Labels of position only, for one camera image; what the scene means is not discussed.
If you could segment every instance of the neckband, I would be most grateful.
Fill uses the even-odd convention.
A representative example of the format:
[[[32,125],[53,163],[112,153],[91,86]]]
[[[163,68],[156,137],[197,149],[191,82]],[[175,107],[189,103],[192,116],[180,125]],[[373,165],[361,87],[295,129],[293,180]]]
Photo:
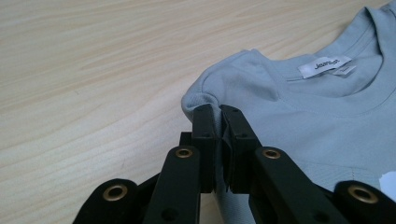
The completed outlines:
[[[293,108],[334,117],[354,117],[371,113],[384,104],[396,88],[396,76],[390,72],[394,71],[396,50],[387,47],[387,42],[396,36],[395,20],[385,15],[382,11],[384,9],[364,8],[339,37],[315,54],[272,61],[257,50],[253,51],[262,59],[264,66],[270,69],[269,73],[277,85],[279,97]],[[386,25],[378,25],[379,22],[385,22]],[[373,40],[378,43],[383,62],[375,79],[364,90],[337,98],[289,91],[287,80],[301,76],[297,70],[299,65],[323,56],[346,55],[354,58]]]

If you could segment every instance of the light blue t-shirt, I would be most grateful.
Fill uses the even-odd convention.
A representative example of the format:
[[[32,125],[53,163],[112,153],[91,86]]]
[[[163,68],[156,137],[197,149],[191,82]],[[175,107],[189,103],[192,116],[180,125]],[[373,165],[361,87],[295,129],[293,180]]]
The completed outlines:
[[[207,70],[182,109],[212,104],[245,114],[262,145],[286,151],[307,176],[333,190],[343,180],[379,188],[396,171],[396,1],[364,8],[328,47],[284,61],[241,51]],[[217,198],[226,223],[254,223],[248,196]]]

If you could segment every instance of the clothing label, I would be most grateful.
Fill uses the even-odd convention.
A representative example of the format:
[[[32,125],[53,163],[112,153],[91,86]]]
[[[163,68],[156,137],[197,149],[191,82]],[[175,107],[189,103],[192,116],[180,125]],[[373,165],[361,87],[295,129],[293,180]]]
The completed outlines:
[[[298,67],[303,78],[313,77],[322,72],[330,69],[339,68],[342,65],[350,62],[352,59],[347,56],[341,55],[336,57],[322,57],[318,58],[310,63],[306,63]]]
[[[333,75],[337,76],[344,76],[350,73],[353,69],[356,68],[356,65],[351,65],[351,66],[342,66],[339,69],[337,69],[335,72],[333,72]]]

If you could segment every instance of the wooden table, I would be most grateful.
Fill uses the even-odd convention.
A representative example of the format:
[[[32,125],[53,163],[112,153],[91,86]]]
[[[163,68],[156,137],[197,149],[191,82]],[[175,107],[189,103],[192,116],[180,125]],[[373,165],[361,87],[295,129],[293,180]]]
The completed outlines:
[[[208,66],[315,52],[385,3],[1,1],[0,223],[71,223],[101,183],[157,174]],[[210,194],[201,223],[221,223]]]

